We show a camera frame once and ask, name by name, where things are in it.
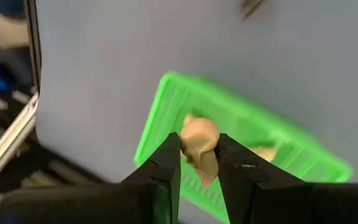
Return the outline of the aluminium rail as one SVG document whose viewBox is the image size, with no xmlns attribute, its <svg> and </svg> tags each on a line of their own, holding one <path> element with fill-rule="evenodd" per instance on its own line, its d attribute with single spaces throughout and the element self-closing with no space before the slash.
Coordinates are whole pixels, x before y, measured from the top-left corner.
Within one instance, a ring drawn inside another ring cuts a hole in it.
<svg viewBox="0 0 358 224">
<path fill-rule="evenodd" d="M 35 113 L 39 103 L 36 92 L 0 138 L 0 172 L 12 159 L 19 146 L 35 126 Z"/>
</svg>

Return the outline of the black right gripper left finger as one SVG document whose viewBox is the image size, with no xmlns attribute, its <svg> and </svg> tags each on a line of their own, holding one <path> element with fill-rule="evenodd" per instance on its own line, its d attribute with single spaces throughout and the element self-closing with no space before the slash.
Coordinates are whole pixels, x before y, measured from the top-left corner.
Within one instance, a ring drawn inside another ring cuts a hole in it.
<svg viewBox="0 0 358 224">
<path fill-rule="evenodd" d="M 15 190 L 0 224 L 177 224 L 180 138 L 171 133 L 120 183 Z"/>
</svg>

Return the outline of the green plastic basket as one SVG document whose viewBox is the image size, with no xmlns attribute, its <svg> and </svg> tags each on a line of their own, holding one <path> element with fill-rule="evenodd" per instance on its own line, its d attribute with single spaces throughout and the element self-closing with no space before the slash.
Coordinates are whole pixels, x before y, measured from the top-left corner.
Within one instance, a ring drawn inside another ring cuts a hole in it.
<svg viewBox="0 0 358 224">
<path fill-rule="evenodd" d="M 158 88 L 134 156 L 141 166 L 188 115 L 214 121 L 220 132 L 250 149 L 275 149 L 272 164 L 307 182 L 347 182 L 352 167 L 308 131 L 201 77 L 167 72 Z"/>
</svg>

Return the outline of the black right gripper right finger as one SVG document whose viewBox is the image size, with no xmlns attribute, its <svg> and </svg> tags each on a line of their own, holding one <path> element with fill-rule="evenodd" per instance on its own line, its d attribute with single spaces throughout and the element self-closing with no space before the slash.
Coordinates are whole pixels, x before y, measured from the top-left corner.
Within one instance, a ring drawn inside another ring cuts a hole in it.
<svg viewBox="0 0 358 224">
<path fill-rule="evenodd" d="M 358 184 L 305 182 L 227 134 L 215 153 L 230 224 L 358 224 Z"/>
</svg>

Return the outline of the large beige skull toy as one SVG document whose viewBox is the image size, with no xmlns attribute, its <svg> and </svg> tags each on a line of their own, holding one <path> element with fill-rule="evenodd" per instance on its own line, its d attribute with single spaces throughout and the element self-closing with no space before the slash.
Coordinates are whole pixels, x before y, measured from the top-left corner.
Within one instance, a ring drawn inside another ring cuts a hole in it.
<svg viewBox="0 0 358 224">
<path fill-rule="evenodd" d="M 275 159 L 278 151 L 277 148 L 267 146 L 255 146 L 249 149 L 268 162 L 272 162 Z"/>
<path fill-rule="evenodd" d="M 201 180 L 203 188 L 209 187 L 219 172 L 215 147 L 220 132 L 217 125 L 207 118 L 187 114 L 180 132 L 181 153 Z"/>
</svg>

